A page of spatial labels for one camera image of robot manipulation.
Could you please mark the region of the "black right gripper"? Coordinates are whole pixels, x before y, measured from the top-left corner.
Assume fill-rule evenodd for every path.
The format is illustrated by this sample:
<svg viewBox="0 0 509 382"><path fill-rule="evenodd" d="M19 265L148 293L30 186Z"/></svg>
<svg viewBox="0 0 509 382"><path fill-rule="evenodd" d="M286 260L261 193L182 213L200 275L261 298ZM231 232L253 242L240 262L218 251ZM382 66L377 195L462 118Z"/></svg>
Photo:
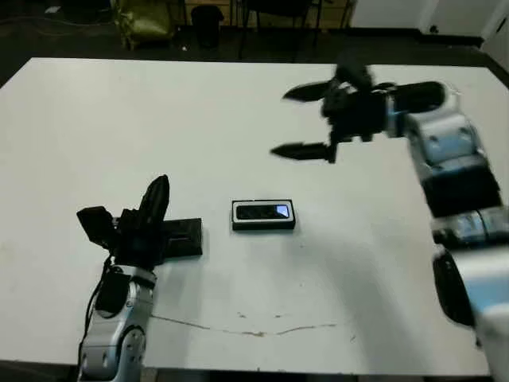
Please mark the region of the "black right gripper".
<svg viewBox="0 0 509 382"><path fill-rule="evenodd" d="M350 142L360 137L370 142L374 134L383 132L387 124L387 92L375 87L356 91L348 86L332 85L333 82L300 84L288 90L283 99L297 102L316 102L323 99L321 114L331 127L331 144ZM336 161L336 148L325 143L286 143L276 146L270 152L282 158L298 161Z"/></svg>

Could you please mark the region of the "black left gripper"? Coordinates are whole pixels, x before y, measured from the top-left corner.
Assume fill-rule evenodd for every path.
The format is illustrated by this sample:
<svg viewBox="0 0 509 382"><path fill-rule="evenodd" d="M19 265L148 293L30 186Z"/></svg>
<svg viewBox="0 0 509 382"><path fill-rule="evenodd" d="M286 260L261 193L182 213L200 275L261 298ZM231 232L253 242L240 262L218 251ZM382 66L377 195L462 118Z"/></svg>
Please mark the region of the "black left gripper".
<svg viewBox="0 0 509 382"><path fill-rule="evenodd" d="M108 252L115 263L132 267L156 267L165 250L163 224L169 205L169 179L154 179L142 198L139 209L123 209L115 220Z"/></svg>

